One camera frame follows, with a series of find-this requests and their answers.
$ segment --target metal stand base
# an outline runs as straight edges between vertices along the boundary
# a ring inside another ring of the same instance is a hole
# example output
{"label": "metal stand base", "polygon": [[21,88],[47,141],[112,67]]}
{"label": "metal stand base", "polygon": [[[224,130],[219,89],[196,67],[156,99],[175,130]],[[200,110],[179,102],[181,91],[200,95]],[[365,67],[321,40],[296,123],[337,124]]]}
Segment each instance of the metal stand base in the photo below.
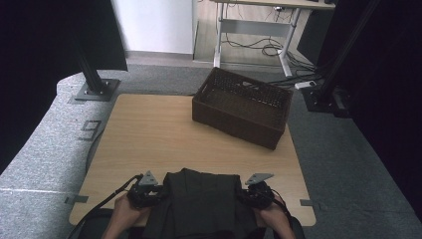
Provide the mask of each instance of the metal stand base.
{"label": "metal stand base", "polygon": [[109,102],[117,89],[120,80],[116,79],[102,79],[103,87],[100,91],[94,92],[90,90],[87,83],[81,87],[78,94],[75,96],[76,101],[98,101],[98,102]]}
{"label": "metal stand base", "polygon": [[319,100],[320,89],[303,88],[305,103],[308,111],[318,113],[332,113],[338,118],[350,118],[348,112],[348,94],[341,90],[335,89],[328,103]]}

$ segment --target gray carpet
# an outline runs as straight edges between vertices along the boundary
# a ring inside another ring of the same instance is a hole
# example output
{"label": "gray carpet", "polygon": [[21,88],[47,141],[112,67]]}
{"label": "gray carpet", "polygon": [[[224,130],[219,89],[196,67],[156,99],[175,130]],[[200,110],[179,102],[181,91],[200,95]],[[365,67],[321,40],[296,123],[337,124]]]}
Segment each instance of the gray carpet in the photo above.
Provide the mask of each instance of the gray carpet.
{"label": "gray carpet", "polygon": [[[72,205],[65,200],[79,192],[116,97],[191,95],[209,72],[135,65],[128,73],[100,71],[103,79],[121,80],[108,103],[73,100],[85,81],[81,74],[60,81],[50,110],[0,176],[0,238],[66,238]],[[238,73],[261,81],[282,77]],[[421,238],[420,221],[351,119],[309,113],[295,92],[289,126],[316,214],[307,238]]]}

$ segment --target light wood tabletop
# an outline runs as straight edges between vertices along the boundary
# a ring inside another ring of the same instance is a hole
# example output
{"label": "light wood tabletop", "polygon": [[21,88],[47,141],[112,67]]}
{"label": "light wood tabletop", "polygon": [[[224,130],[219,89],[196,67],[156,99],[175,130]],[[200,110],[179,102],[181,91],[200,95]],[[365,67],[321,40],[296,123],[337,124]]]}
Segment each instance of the light wood tabletop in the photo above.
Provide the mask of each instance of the light wood tabletop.
{"label": "light wood tabletop", "polygon": [[[274,173],[266,182],[287,202],[303,226],[316,223],[293,141],[286,127],[270,150],[192,120],[192,98],[120,95],[80,191],[70,222],[77,224],[93,207],[136,174],[152,172],[162,183],[167,172],[182,168],[238,174],[243,186],[254,173]],[[105,205],[113,208],[113,200]]]}
{"label": "light wood tabletop", "polygon": [[317,2],[310,0],[211,0],[216,3],[230,3],[230,4],[244,4],[244,5],[259,5],[259,6],[274,6],[274,7],[288,7],[288,8],[303,8],[316,10],[333,10],[335,4],[326,4],[323,0]]}

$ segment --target hand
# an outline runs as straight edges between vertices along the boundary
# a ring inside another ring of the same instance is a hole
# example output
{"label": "hand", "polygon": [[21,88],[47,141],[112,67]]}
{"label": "hand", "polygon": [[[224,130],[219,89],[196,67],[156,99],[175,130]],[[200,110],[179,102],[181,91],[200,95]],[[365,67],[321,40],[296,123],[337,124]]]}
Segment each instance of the hand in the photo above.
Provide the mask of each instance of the hand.
{"label": "hand", "polygon": [[149,214],[149,211],[149,207],[141,209],[132,207],[127,198],[127,193],[116,199],[114,202],[114,211],[112,212],[108,227],[103,234],[103,239],[117,238],[121,232],[133,226],[143,216]]}
{"label": "hand", "polygon": [[[285,202],[279,196],[276,196],[275,199],[285,204]],[[258,218],[262,219],[262,221],[258,220],[258,224],[263,222],[265,226],[270,227],[276,231],[276,233],[282,239],[295,239],[295,233],[290,227],[287,215],[276,203],[271,203],[269,207],[263,210],[254,208],[254,212]]]}

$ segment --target desk leg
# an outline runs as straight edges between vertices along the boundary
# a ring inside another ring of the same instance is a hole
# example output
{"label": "desk leg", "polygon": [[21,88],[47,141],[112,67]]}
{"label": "desk leg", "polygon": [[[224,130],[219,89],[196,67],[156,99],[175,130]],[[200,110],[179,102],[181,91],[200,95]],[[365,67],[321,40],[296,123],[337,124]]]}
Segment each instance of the desk leg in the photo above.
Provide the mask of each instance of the desk leg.
{"label": "desk leg", "polygon": [[220,16],[217,19],[217,46],[214,50],[214,67],[220,67],[220,59],[221,59],[221,24],[223,22],[223,9],[224,3],[218,3],[218,7],[220,8]]}
{"label": "desk leg", "polygon": [[291,22],[291,27],[289,29],[288,36],[286,37],[285,46],[283,47],[283,50],[278,51],[280,62],[282,63],[282,67],[283,67],[283,70],[285,71],[286,77],[292,76],[292,72],[290,70],[289,63],[288,63],[287,58],[286,58],[286,54],[287,54],[287,52],[289,50],[289,46],[292,42],[293,34],[295,33],[295,29],[296,29],[296,26],[298,24],[299,15],[301,14],[301,10],[302,10],[301,8],[297,8],[295,10],[295,15],[293,17],[293,21]]}

